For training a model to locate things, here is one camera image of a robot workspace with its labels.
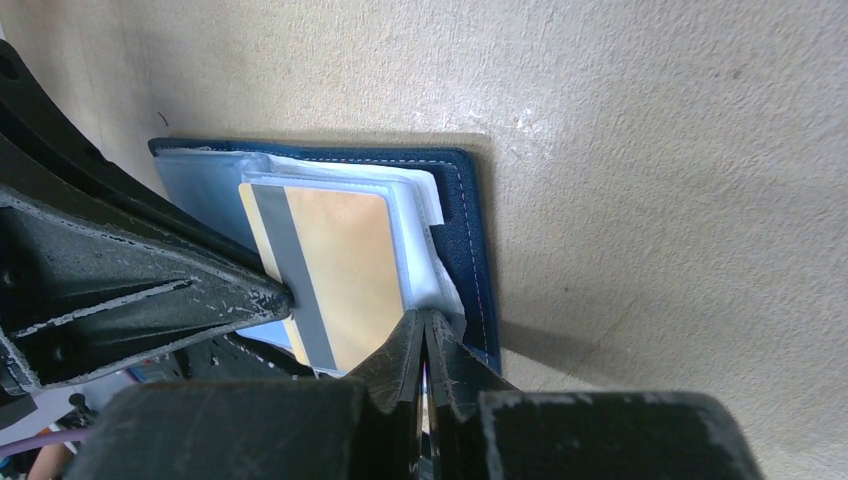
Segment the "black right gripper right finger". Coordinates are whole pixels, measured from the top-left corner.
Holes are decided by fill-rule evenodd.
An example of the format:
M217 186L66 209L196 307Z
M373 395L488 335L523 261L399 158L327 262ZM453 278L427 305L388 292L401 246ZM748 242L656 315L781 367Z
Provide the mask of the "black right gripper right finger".
M423 315L439 479L759 479L716 399L679 391L525 392Z

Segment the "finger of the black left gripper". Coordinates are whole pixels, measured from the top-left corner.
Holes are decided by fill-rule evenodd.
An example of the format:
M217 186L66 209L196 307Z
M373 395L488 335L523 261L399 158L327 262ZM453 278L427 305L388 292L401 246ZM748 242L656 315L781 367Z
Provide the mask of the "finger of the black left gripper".
M1 386L42 391L287 317L257 255L134 179L1 46Z

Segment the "navy blue card holder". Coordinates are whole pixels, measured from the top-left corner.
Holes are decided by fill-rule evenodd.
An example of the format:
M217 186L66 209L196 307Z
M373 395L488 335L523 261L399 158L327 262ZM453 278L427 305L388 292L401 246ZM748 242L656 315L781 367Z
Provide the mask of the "navy blue card holder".
M329 166L397 167L433 175L447 217L432 227L435 250L445 263L469 322L465 345L496 372L501 368L496 295L490 275L482 200L473 156L438 146L302 146L248 140L154 138L148 147L173 203L214 230L254 248L247 218L235 213L232 164L212 153L271 154Z

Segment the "gold magnetic stripe card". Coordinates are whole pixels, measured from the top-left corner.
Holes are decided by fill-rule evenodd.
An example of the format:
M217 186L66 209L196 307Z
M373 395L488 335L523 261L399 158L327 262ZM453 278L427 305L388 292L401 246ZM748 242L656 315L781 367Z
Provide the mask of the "gold magnetic stripe card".
M387 202L306 186L243 183L238 191L266 274L291 291L283 325L296 358L354 369L404 311Z

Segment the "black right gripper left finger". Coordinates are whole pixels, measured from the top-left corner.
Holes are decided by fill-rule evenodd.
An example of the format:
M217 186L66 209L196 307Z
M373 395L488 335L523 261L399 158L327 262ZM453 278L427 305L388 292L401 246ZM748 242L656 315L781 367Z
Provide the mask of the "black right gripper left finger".
M339 379L156 383L118 394L72 479L415 479L424 314Z

